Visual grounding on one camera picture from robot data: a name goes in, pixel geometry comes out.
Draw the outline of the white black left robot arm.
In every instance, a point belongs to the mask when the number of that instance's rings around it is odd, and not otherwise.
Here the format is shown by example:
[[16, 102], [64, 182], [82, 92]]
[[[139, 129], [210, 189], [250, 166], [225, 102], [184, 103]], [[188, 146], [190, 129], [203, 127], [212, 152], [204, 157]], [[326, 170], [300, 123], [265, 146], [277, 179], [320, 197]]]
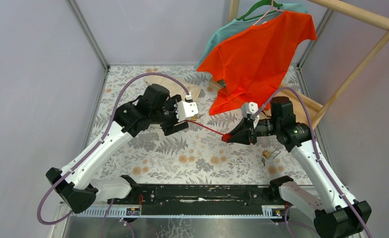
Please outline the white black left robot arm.
[[143, 95], [116, 109], [101, 134], [75, 159], [62, 168], [50, 168], [46, 178], [71, 211], [79, 214], [98, 201], [120, 198], [131, 204], [138, 191], [123, 178], [95, 179], [97, 171], [122, 146], [151, 125], [165, 135], [188, 128], [186, 119], [197, 115], [192, 96], [171, 96], [163, 86], [152, 84]]

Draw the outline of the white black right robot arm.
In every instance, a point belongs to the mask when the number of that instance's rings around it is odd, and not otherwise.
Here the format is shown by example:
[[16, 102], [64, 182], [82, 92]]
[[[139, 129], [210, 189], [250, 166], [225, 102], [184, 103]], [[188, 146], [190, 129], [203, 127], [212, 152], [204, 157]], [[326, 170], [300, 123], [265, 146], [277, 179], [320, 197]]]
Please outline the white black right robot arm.
[[295, 206], [313, 221], [322, 238], [346, 238], [364, 231], [371, 207], [367, 201], [358, 201], [328, 166], [310, 127], [297, 122], [290, 99], [274, 97], [270, 109], [270, 118], [260, 119], [253, 115], [259, 110], [258, 105], [245, 103], [241, 108], [242, 121], [222, 140], [250, 145], [255, 144], [258, 137], [275, 136], [302, 166], [318, 195], [310, 194], [292, 179], [283, 177], [271, 181], [269, 200]]

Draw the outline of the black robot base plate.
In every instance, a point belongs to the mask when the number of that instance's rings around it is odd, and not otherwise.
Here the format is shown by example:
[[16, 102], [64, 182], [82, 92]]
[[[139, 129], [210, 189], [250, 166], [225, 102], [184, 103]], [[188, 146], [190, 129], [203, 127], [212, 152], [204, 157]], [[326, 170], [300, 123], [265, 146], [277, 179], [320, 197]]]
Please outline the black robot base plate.
[[114, 205], [162, 204], [217, 204], [236, 206], [280, 205], [285, 206], [278, 188], [293, 179], [282, 176], [269, 185], [215, 185], [215, 184], [141, 184], [130, 176], [123, 176], [130, 184], [130, 193], [124, 198], [108, 199]]

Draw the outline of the red cable lock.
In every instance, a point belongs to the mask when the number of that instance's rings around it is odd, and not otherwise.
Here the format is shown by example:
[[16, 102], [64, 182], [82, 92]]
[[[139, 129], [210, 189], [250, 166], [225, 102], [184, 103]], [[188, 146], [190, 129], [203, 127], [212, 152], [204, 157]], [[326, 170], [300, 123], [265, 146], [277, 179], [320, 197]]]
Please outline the red cable lock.
[[207, 127], [207, 126], [205, 126], [205, 125], [203, 125], [203, 124], [201, 124], [201, 123], [198, 123], [198, 122], [196, 122], [196, 121], [185, 120], [185, 122], [193, 123], [193, 124], [195, 124], [195, 125], [201, 126], [201, 127], [205, 128], [205, 129], [207, 129], [207, 130], [209, 130], [209, 131], [211, 131], [211, 132], [213, 132], [213, 133], [216, 133], [216, 134], [220, 135], [220, 136], [221, 136], [221, 140], [222, 140], [223, 142], [228, 143], [228, 140], [231, 138], [231, 135], [229, 135], [229, 134], [224, 134], [224, 133], [222, 133], [222, 132], [216, 131], [216, 130], [211, 129], [211, 128], [209, 128], [209, 127]]

